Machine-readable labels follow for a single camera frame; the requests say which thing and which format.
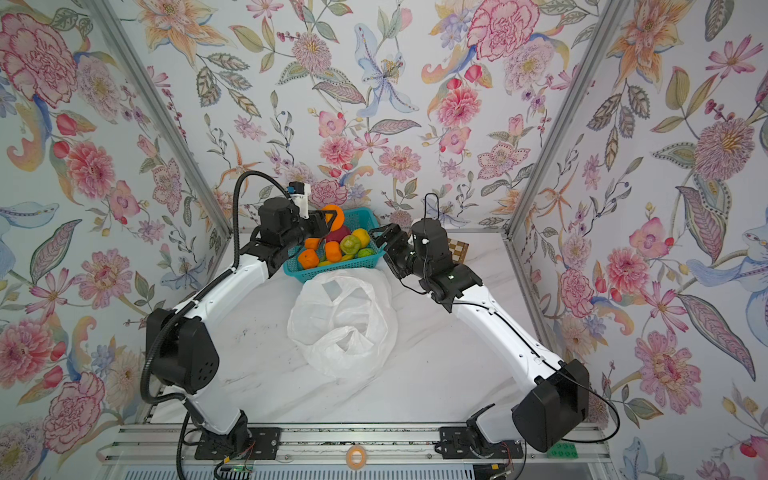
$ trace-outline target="tape roll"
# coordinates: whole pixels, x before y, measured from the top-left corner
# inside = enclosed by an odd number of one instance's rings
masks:
[[[355,453],[359,453],[361,457],[360,461],[357,463],[355,463],[352,458],[352,455]],[[352,470],[360,470],[362,467],[366,466],[366,450],[360,445],[352,445],[346,452],[346,466],[350,467]]]

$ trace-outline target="white plastic bag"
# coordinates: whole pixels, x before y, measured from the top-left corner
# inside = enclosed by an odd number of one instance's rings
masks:
[[[366,378],[395,345],[397,315],[384,274],[355,268],[321,273],[304,283],[288,319],[288,337],[320,372]]]

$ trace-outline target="green fruit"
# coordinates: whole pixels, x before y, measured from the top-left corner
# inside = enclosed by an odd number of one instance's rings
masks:
[[[360,239],[358,237],[355,237],[354,235],[347,235],[341,242],[339,242],[339,247],[345,254],[354,255],[360,251],[362,244],[360,243]]]

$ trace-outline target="black mounting plate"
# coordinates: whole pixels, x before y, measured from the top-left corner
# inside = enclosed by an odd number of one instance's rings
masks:
[[[461,458],[523,458],[523,449],[518,442],[509,440],[503,443],[490,445],[485,452],[475,452],[469,447],[466,437],[467,427],[440,427],[440,443],[435,445],[435,452],[442,455],[443,460],[456,460]]]
[[[277,449],[280,447],[280,429],[277,427],[248,427],[256,444],[248,455],[249,460],[274,460],[277,457]],[[226,455],[214,450],[211,441],[206,440],[197,446],[195,460],[221,460]]]

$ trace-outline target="orange flower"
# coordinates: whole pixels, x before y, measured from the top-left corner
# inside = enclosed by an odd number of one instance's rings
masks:
[[[225,45],[230,40],[204,25],[216,11],[197,0],[135,0],[142,8],[138,20],[146,27],[147,46],[153,51],[170,42],[195,66],[197,45]]]
[[[661,55],[683,42],[677,36],[677,23],[690,10],[688,0],[636,0],[634,18],[622,25],[622,35],[608,51],[608,57],[621,58],[619,78],[614,88],[632,71],[661,89]]]

